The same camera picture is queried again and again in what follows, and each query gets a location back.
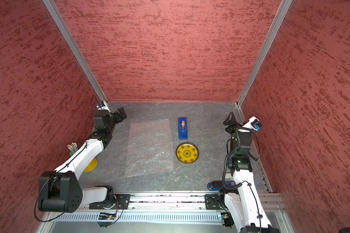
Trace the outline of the yellow patterned dinner plate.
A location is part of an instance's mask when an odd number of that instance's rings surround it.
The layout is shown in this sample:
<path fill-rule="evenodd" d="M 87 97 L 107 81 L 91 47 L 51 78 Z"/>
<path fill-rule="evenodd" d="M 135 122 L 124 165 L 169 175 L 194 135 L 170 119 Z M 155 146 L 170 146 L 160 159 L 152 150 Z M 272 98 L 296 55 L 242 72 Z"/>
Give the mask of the yellow patterned dinner plate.
<path fill-rule="evenodd" d="M 194 163 L 199 157 L 199 151 L 193 143 L 182 143 L 176 149 L 176 157 L 185 164 Z"/>

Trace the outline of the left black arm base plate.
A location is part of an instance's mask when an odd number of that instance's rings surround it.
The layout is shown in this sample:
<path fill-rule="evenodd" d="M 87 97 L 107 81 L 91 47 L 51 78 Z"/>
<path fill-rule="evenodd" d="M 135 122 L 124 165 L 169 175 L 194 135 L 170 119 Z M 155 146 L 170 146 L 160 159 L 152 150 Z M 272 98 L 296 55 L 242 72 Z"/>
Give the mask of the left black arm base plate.
<path fill-rule="evenodd" d="M 91 210 L 104 210 L 112 211 L 116 209 L 127 210 L 129 206 L 131 195 L 130 194 L 115 194 L 115 199 L 112 205 L 106 205 L 105 203 L 92 203 L 89 205 Z"/>

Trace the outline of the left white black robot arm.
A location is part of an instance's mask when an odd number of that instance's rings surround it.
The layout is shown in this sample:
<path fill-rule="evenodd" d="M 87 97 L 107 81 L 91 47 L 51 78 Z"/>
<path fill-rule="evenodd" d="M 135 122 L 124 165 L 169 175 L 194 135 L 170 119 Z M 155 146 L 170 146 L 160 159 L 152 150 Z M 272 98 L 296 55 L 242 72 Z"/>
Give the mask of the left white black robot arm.
<path fill-rule="evenodd" d="M 107 147 L 116 124 L 126 118 L 122 107 L 115 112 L 103 107 L 94 114 L 95 130 L 81 148 L 54 171 L 46 171 L 40 176 L 36 204 L 39 211 L 73 213 L 83 205 L 97 205 L 103 209 L 117 207 L 111 186 L 82 189 L 79 178 L 92 160 Z"/>

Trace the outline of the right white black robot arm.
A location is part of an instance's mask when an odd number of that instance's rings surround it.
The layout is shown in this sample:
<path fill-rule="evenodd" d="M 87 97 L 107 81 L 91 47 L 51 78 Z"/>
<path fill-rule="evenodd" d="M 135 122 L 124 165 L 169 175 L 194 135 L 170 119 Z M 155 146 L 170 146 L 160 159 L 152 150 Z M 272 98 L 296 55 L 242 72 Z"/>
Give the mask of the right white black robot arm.
<path fill-rule="evenodd" d="M 250 162 L 253 135 L 262 124 L 251 117 L 244 124 L 238 123 L 233 112 L 223 122 L 230 134 L 229 151 L 224 161 L 222 203 L 229 210 L 239 233 L 279 233 L 268 219 L 254 183 Z"/>

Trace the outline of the clear bubble wrap sheet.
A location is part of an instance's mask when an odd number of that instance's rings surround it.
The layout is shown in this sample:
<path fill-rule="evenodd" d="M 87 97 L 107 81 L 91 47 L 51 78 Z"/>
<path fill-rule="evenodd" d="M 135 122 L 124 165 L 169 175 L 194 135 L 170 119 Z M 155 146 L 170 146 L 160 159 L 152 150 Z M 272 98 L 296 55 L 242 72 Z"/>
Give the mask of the clear bubble wrap sheet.
<path fill-rule="evenodd" d="M 136 177 L 174 169 L 169 119 L 130 124 L 126 177 Z"/>

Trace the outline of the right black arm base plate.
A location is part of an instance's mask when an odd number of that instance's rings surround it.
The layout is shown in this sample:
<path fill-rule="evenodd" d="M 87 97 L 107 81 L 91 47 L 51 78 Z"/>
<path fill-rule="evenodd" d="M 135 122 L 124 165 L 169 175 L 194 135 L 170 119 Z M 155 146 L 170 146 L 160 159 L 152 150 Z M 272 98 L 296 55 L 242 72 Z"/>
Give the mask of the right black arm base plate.
<path fill-rule="evenodd" d="M 206 194 L 204 199 L 207 210 L 225 210 L 224 206 L 220 203 L 217 194 Z"/>

